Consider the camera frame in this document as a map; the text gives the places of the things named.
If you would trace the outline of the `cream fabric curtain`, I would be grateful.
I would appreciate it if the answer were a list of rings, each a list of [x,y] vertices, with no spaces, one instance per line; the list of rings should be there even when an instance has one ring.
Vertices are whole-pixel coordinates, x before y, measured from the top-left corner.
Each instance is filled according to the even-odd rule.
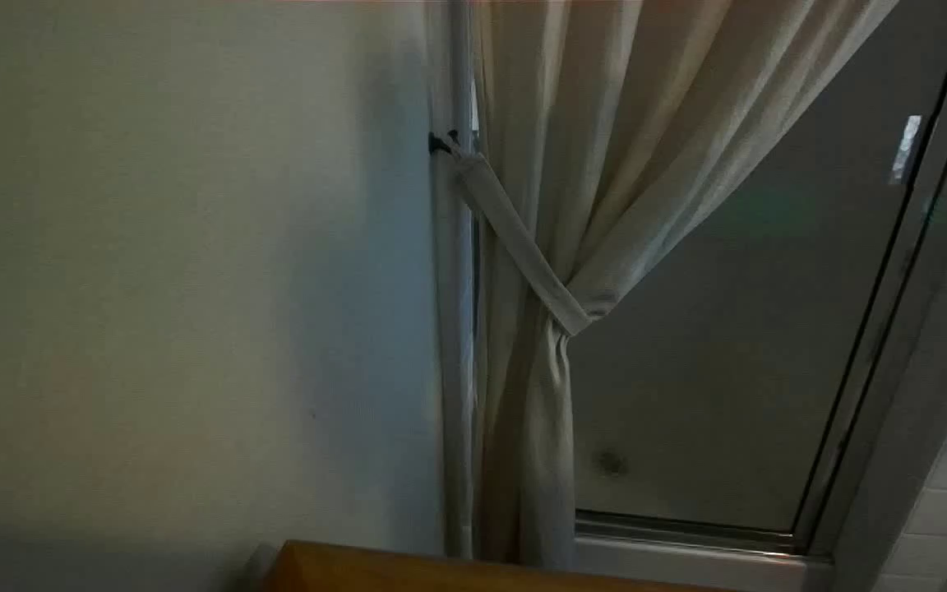
[[[896,0],[477,0],[477,524],[564,571],[568,344],[781,141]]]

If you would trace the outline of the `wooden table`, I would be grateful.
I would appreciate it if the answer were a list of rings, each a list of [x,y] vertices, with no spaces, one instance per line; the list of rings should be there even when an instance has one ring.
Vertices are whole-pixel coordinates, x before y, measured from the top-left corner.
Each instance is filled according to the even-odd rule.
[[[712,592],[288,539],[255,592]]]

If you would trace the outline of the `small black wall hook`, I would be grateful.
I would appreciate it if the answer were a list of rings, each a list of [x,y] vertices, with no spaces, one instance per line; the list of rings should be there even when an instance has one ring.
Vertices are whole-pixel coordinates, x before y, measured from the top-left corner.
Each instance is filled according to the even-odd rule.
[[[456,132],[448,132],[448,134],[427,134],[427,151],[431,154],[456,154],[461,144],[456,144]]]

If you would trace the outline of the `white vertical wall pipe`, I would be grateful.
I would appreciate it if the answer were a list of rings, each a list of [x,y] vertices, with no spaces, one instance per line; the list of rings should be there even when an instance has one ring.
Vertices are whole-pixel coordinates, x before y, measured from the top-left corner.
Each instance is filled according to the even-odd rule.
[[[472,144],[472,57],[467,0],[427,0],[431,132]],[[452,186],[452,154],[431,154],[435,289],[445,417],[448,552],[472,558],[472,219]]]

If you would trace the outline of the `glass door with frame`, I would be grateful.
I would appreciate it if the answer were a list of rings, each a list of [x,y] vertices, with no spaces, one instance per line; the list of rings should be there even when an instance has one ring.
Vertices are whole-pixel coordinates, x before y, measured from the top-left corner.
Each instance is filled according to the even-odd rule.
[[[575,338],[575,565],[826,592],[943,266],[947,0],[902,0],[741,190]]]

